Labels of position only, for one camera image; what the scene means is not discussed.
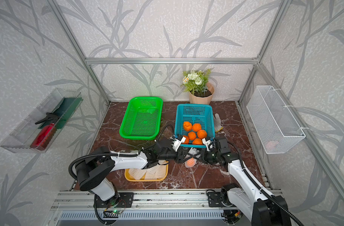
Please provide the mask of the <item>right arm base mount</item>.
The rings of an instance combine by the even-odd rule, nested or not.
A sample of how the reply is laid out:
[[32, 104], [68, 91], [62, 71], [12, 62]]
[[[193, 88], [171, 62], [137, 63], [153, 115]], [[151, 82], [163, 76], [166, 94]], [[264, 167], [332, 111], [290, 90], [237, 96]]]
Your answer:
[[222, 195], [221, 192], [216, 192], [213, 189], [208, 189], [206, 191], [207, 199], [208, 199], [208, 206], [209, 207], [232, 207], [231, 203], [227, 203], [225, 197]]

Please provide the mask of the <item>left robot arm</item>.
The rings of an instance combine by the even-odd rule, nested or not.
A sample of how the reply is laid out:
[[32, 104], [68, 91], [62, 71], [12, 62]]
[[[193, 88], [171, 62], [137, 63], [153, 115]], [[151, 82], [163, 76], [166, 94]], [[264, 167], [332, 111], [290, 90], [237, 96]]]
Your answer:
[[162, 161], [182, 160], [188, 153], [181, 145], [186, 142], [183, 135], [172, 138], [158, 137], [155, 144], [135, 153], [110, 151], [100, 147], [95, 152], [73, 160], [68, 172], [79, 183], [81, 191], [88, 191], [101, 201], [119, 199], [114, 185], [106, 179], [109, 173], [123, 169], [150, 169]]

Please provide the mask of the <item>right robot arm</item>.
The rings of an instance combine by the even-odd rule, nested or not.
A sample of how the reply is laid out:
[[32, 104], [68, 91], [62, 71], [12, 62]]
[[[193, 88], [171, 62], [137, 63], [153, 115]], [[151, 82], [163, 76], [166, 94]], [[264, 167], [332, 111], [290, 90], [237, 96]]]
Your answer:
[[292, 221], [303, 223], [288, 210], [282, 196], [275, 196], [250, 172], [243, 161], [241, 150], [225, 137], [217, 137], [207, 148], [194, 154], [187, 154], [188, 160], [205, 161], [208, 164], [219, 163], [239, 183], [222, 189], [226, 206], [236, 206], [250, 220], [252, 226], [290, 226]]

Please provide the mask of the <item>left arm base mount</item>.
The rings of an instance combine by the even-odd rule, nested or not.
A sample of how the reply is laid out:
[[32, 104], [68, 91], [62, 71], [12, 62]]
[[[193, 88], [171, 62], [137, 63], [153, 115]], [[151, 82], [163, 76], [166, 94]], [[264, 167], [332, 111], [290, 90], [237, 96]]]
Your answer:
[[131, 208], [134, 198], [134, 193], [132, 192], [122, 192], [118, 193], [114, 197], [103, 201], [97, 195], [94, 197], [94, 207], [95, 208]]

